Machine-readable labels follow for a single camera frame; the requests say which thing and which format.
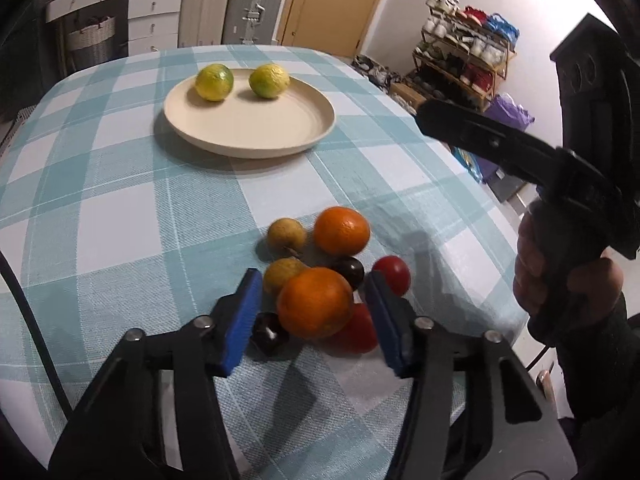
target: human hand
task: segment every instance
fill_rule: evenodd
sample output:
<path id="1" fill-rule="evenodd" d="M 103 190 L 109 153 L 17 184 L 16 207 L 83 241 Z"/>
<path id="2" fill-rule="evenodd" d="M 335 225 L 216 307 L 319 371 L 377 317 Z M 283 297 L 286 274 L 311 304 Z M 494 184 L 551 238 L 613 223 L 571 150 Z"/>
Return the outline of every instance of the human hand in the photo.
<path id="1" fill-rule="evenodd" d="M 536 247 L 531 216 L 526 213 L 518 229 L 513 295 L 531 317 L 538 314 L 548 295 L 542 280 L 544 272 L 545 258 Z M 607 317 L 620 297 L 623 280 L 620 266 L 604 253 L 600 259 L 572 270 L 567 289 L 587 297 L 587 307 L 577 313 L 572 327 L 589 326 Z"/>

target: purple plastic bag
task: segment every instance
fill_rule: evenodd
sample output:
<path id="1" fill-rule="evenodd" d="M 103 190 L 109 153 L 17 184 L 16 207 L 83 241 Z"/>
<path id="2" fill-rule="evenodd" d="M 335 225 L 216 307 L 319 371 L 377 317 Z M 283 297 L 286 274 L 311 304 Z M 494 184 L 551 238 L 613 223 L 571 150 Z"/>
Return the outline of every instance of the purple plastic bag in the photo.
<path id="1" fill-rule="evenodd" d="M 484 112 L 485 117 L 489 117 L 494 121 L 506 124 L 511 128 L 517 128 L 521 132 L 536 120 L 522 106 L 517 105 L 509 94 L 499 94 L 491 102 L 491 105 Z M 498 169 L 498 165 L 484 158 L 477 156 L 476 162 L 482 174 L 482 181 L 486 182 Z"/>

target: blue gripper pad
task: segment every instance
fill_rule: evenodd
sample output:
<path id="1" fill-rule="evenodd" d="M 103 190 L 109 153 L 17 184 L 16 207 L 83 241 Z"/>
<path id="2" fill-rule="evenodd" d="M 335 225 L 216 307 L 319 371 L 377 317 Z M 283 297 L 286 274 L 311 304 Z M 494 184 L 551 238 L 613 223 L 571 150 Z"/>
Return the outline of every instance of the blue gripper pad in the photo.
<path id="1" fill-rule="evenodd" d="M 223 338 L 222 357 L 220 359 L 220 369 L 223 377 L 231 375 L 231 372 L 242 360 L 242 354 L 249 342 L 251 330 L 254 327 L 255 317 L 262 305 L 262 275 L 257 269 L 247 269 L 238 290 L 231 296 L 222 299 L 231 299 L 229 302 L 222 302 L 216 305 L 224 308 L 220 314 L 225 321 L 225 332 L 221 334 Z"/>
<path id="2" fill-rule="evenodd" d="M 414 363 L 412 323 L 415 314 L 411 305 L 391 291 L 378 270 L 367 275 L 364 288 L 367 307 L 386 365 L 396 376 L 409 377 Z"/>

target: tablecloth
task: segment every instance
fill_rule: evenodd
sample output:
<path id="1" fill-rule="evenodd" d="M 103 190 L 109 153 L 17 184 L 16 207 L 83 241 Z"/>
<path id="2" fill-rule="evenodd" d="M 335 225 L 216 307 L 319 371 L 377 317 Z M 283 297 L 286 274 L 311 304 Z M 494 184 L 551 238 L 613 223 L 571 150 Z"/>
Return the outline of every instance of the tablecloth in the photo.
<path id="1" fill-rule="evenodd" d="M 211 62 L 270 61 L 335 108 L 334 130 L 313 149 L 229 159 L 171 130 L 162 101 L 176 83 Z M 75 404 L 125 330 L 166 332 L 207 313 L 247 267 L 266 268 L 261 239 L 271 221 L 311 227 L 332 205 L 369 219 L 366 267 L 384 254 L 407 261 L 406 297 L 419 313 L 458 332 L 519 333 L 516 236 L 495 203 L 368 80 L 299 48 L 182 48 L 59 82 L 0 165 L 0 248 Z M 46 463 L 64 418 L 0 286 L 0 407 Z M 244 478 L 265 480 L 383 478 L 410 389 L 379 350 L 344 358 L 312 345 L 270 362 L 247 354 L 216 385 Z M 458 407 L 462 392 L 456 383 Z"/>

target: plate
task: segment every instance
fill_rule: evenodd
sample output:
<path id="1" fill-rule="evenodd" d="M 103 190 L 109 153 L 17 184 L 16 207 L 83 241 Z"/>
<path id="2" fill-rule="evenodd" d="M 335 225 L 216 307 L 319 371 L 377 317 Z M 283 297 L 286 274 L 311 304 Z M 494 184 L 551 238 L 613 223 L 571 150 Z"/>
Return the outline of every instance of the plate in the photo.
<path id="1" fill-rule="evenodd" d="M 303 152 L 335 123 L 329 100 L 311 85 L 291 78 L 286 92 L 262 99 L 249 86 L 250 68 L 234 68 L 234 89 L 212 103 L 193 87 L 196 76 L 174 86 L 164 100 L 164 114 L 191 144 L 220 155 L 271 158 Z"/>

